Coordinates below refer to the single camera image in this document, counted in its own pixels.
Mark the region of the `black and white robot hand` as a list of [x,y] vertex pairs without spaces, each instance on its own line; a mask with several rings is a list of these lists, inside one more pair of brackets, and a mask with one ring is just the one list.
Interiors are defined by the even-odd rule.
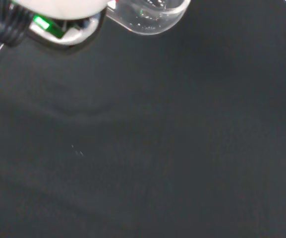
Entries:
[[18,46],[25,37],[68,54],[95,39],[106,0],[0,0],[0,44]]

